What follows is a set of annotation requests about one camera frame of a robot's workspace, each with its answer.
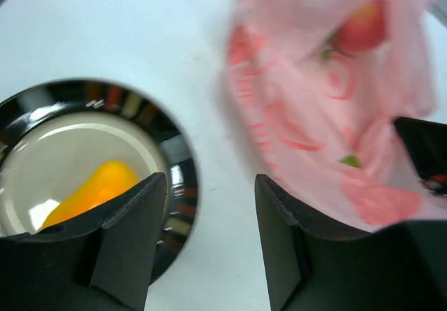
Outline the pink plastic bag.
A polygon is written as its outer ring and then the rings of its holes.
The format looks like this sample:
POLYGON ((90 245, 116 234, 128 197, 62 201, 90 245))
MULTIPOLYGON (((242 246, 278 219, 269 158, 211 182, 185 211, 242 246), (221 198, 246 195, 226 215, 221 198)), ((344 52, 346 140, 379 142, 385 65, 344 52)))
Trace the pink plastic bag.
POLYGON ((429 0, 386 0, 380 46, 321 61, 325 39, 368 1, 235 0, 229 92, 270 177, 307 205, 366 231, 445 219, 393 126, 435 106, 429 0))

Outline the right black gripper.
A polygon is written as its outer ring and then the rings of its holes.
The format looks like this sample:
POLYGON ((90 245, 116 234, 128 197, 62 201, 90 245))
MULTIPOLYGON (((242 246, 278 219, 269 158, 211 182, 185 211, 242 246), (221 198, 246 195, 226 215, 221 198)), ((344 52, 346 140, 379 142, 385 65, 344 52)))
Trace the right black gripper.
POLYGON ((394 127, 422 186, 432 195, 446 197, 446 124, 398 117, 394 127))

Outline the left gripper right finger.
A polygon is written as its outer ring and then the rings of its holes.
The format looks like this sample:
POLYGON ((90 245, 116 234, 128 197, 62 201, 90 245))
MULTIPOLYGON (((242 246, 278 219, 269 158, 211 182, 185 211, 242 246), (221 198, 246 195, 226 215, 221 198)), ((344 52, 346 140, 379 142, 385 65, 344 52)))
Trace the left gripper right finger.
POLYGON ((409 220, 373 233, 255 180, 272 310, 445 310, 446 222, 409 220))

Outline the fake yellow orange mango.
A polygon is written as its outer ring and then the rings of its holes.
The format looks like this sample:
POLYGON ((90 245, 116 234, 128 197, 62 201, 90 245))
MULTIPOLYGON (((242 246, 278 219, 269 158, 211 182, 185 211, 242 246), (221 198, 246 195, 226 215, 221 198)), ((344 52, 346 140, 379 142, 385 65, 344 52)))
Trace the fake yellow orange mango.
POLYGON ((139 183, 137 175, 123 162, 107 161, 45 219, 40 231, 95 208, 139 183))

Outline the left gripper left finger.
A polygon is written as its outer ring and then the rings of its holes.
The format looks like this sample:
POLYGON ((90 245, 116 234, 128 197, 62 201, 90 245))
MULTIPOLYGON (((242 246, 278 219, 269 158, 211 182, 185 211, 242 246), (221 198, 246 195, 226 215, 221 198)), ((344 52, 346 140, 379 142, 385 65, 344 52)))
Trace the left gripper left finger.
POLYGON ((41 232, 1 239, 2 310, 143 310, 166 177, 41 232))

